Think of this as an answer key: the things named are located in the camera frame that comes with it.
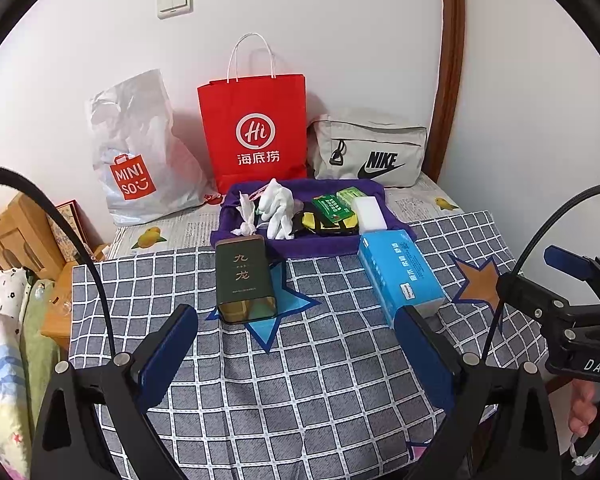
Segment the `black cable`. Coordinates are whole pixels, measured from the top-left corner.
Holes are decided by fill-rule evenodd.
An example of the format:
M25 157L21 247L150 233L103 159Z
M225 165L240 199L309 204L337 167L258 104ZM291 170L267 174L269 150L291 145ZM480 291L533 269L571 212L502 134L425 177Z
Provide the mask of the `black cable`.
M64 234L66 234L69 240L71 240L71 242L74 244L76 250L78 251L78 254L80 254L81 259L87 265L89 272L93 276L93 281L95 282L96 288L98 289L100 303L102 304L102 312L104 314L104 323L107 327L109 350L111 352L111 357L113 358L116 355L116 343L113 339L113 327L111 325L109 305L107 304L107 295L104 291L104 286L102 285L100 275L96 270L96 266L93 264L91 256L84 248L82 241L80 240L80 238L78 238L78 235L71 228L69 222L67 222L66 219L56 209L51 200L49 200L46 197L46 195L42 191L40 191L40 189L30 180L27 180L22 175L15 173L14 171L0 167L0 186L11 187L27 195L36 204L38 204L46 214L51 216L51 219L54 222L56 222L56 224L58 224L58 227L62 229Z
M526 245L525 250L522 251L516 265L513 267L511 273L514 276L517 276L524 265L526 259L531 254L531 251L534 250L535 246L538 245L538 242L544 237L546 232L569 210L576 207L579 203L584 202L587 198L591 198L593 196L600 195L600 184L594 187L590 187L589 189L584 190L582 193L574 196L563 205L561 205L554 214L552 214L549 219L542 225L541 228L538 229L538 232L531 238L531 241ZM489 349L491 348L491 343L493 342L493 336L495 335L496 328L498 327L498 322L500 321L500 317L502 316L502 312L504 311L504 300L500 299L498 302L498 306L496 307L495 312L493 313L493 320L491 320L491 326L489 327L489 333L487 334L487 339L484 342L484 347L482 348L482 361L487 360L487 354L489 353Z

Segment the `white handle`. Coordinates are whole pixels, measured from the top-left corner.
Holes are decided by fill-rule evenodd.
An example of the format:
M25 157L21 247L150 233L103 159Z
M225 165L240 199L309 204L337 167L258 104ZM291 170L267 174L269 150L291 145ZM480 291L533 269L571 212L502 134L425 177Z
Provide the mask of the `white handle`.
M231 57L229 58L229 66L226 68L226 81L227 82L229 82L229 72L231 71L231 62L232 62L234 56L235 56L235 80L238 81L238 45L240 45L242 43L242 40L244 40L245 38L248 38L249 36L258 36L264 42L265 46L267 47L267 51L269 52L269 62L271 65L271 77L273 79L276 78L276 71L273 68L273 54L271 53L269 43L267 43L267 40L265 40L257 32L249 32L248 34L245 34L243 37L241 37L240 40L238 40L238 43L235 44L234 49L231 51Z

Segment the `tissue box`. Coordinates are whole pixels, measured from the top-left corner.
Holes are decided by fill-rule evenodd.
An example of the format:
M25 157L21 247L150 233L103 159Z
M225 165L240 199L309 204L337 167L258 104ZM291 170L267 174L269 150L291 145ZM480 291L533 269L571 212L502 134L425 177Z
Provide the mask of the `tissue box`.
M445 303L444 290L406 231L361 235L358 256L390 327L402 306L412 305L422 317L429 317Z

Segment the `blanket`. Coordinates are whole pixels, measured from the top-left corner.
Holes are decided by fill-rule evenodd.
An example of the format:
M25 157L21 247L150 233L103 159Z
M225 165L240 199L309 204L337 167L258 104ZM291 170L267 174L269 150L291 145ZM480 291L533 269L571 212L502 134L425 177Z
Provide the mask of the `blanket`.
M29 478L30 433L17 318L0 314L0 462L14 480Z
M46 306L54 296L54 282L38 280L31 290L22 326L20 352L27 380L29 429L34 433L46 386L54 367L62 360L62 351L53 339L40 333L40 327L45 320Z

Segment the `white sponge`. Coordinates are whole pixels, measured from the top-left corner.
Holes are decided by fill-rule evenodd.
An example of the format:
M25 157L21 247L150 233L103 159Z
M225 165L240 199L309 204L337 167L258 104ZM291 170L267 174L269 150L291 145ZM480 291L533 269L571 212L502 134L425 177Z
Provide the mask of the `white sponge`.
M360 234L386 231L386 222L375 196L359 196L351 201L351 209L358 217Z

